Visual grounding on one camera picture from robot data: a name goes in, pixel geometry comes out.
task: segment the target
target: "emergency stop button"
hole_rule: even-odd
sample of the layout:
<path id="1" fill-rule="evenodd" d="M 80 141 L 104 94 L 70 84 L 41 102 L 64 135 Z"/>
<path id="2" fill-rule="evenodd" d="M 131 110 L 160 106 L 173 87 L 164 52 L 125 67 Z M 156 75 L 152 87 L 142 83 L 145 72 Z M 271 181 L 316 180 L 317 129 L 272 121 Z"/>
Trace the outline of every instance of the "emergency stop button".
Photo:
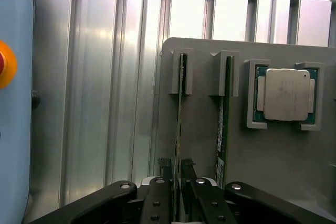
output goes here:
<path id="1" fill-rule="evenodd" d="M 6 72 L 7 62 L 5 56 L 0 52 L 0 77 Z"/>
<path id="2" fill-rule="evenodd" d="M 0 89 L 5 88 L 16 74 L 17 63 L 11 48 L 0 41 Z"/>

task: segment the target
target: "metal panel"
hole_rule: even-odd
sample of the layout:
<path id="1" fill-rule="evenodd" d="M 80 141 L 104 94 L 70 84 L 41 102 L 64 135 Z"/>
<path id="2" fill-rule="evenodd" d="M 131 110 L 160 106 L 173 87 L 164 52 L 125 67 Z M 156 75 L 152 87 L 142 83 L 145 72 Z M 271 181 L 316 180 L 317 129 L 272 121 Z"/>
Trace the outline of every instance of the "metal panel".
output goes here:
<path id="1" fill-rule="evenodd" d="M 30 193 L 26 221 L 61 206 L 72 0 L 35 0 L 33 88 L 43 98 L 33 112 Z"/>
<path id="2" fill-rule="evenodd" d="M 257 0 L 254 26 L 254 42 L 269 43 L 272 0 Z"/>
<path id="3" fill-rule="evenodd" d="M 214 0 L 205 0 L 203 19 L 203 39 L 211 39 L 214 17 Z"/>
<path id="4" fill-rule="evenodd" d="M 81 0 L 72 62 L 66 203 L 104 186 L 117 0 Z"/>
<path id="5" fill-rule="evenodd" d="M 331 1 L 299 0 L 293 17 L 291 43 L 327 47 L 331 15 Z"/>
<path id="6" fill-rule="evenodd" d="M 125 0 L 120 47 L 112 182 L 130 180 L 137 102 L 143 0 Z"/>
<path id="7" fill-rule="evenodd" d="M 245 40 L 248 0 L 215 0 L 212 39 Z"/>
<path id="8" fill-rule="evenodd" d="M 137 185 L 149 172 L 160 8 L 161 0 L 144 0 L 132 166 L 132 181 Z"/>
<path id="9" fill-rule="evenodd" d="M 171 0 L 169 37 L 201 38 L 205 0 Z"/>
<path id="10" fill-rule="evenodd" d="M 256 5 L 257 0 L 248 0 L 246 15 L 245 41 L 253 41 L 256 24 Z"/>
<path id="11" fill-rule="evenodd" d="M 117 127 L 117 118 L 115 117 L 115 111 L 118 106 L 118 75 L 119 75 L 119 62 L 121 54 L 121 42 L 124 38 L 123 36 L 123 14 L 125 13 L 125 0 L 117 0 L 117 13 L 116 13 L 116 27 L 115 27 L 115 38 L 114 38 L 114 50 L 113 50 L 113 64 L 112 64 L 112 82 L 111 82 L 111 103 L 110 103 L 110 124 L 109 124 L 109 138 L 107 144 L 107 163 L 106 163 L 106 174 L 105 174 L 105 185 L 110 185 L 112 183 L 112 173 L 113 173 L 113 160 L 115 153 L 115 136 Z"/>
<path id="12" fill-rule="evenodd" d="M 159 40 L 158 52 L 161 55 L 162 44 L 168 38 L 169 31 L 169 14 L 171 0 L 161 0 L 160 22 L 159 22 Z M 159 173 L 156 159 L 156 133 L 159 124 L 159 90 L 160 90 L 160 73 L 161 73 L 161 57 L 156 59 L 155 83 L 154 83 L 154 105 L 153 105 L 153 123 L 152 123 L 152 139 L 150 150 L 149 176 Z"/>
<path id="13" fill-rule="evenodd" d="M 270 43 L 287 44 L 290 0 L 273 0 Z"/>

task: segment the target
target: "gray holder bracket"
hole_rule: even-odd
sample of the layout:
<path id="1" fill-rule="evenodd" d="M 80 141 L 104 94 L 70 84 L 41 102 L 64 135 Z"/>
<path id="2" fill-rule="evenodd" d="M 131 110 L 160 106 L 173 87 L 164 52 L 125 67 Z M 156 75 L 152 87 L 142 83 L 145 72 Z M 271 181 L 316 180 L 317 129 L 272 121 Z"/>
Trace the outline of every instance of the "gray holder bracket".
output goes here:
<path id="1" fill-rule="evenodd" d="M 248 83 L 248 101 L 247 101 L 247 121 L 246 126 L 250 129 L 267 129 L 267 123 L 255 122 L 253 120 L 254 102 L 255 102 L 255 76 L 257 66 L 269 66 L 270 60 L 252 59 L 246 62 L 249 64 L 249 83 Z"/>
<path id="2" fill-rule="evenodd" d="M 233 84 L 232 96 L 238 96 L 239 88 L 239 51 L 220 51 L 214 56 L 212 71 L 212 91 L 211 95 L 225 96 L 226 82 L 226 62 L 228 57 L 233 59 Z"/>
<path id="3" fill-rule="evenodd" d="M 193 55 L 194 50 L 191 48 L 174 48 L 171 58 L 171 85 L 170 85 L 170 94 L 178 94 L 178 77 L 180 75 L 180 57 L 185 55 L 186 59 L 186 69 L 185 71 L 185 90 L 184 94 L 192 94 L 193 90 Z"/>
<path id="4" fill-rule="evenodd" d="M 324 84 L 324 64 L 318 62 L 303 62 L 295 64 L 296 69 L 317 69 L 317 83 L 315 86 L 315 123 L 300 123 L 302 131 L 319 131 L 322 124 L 322 105 L 323 105 L 323 84 Z"/>

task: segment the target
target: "red button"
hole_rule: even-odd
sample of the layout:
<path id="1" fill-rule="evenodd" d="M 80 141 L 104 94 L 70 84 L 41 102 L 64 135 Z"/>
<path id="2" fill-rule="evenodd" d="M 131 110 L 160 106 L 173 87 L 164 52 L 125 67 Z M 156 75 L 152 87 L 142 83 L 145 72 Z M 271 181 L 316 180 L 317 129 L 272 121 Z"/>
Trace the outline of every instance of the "red button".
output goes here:
<path id="1" fill-rule="evenodd" d="M 0 76 L 3 74 L 4 70 L 5 70 L 5 59 L 0 52 Z"/>

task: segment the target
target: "light blue panel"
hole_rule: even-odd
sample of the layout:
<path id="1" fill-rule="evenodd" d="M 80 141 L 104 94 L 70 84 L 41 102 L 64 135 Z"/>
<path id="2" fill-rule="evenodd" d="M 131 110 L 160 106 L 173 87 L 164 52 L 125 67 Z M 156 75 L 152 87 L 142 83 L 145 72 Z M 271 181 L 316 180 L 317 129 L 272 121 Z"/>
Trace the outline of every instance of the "light blue panel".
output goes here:
<path id="1" fill-rule="evenodd" d="M 33 0 L 0 0 L 0 40 L 17 60 L 12 82 L 0 89 L 0 223 L 21 223 L 28 199 Z"/>

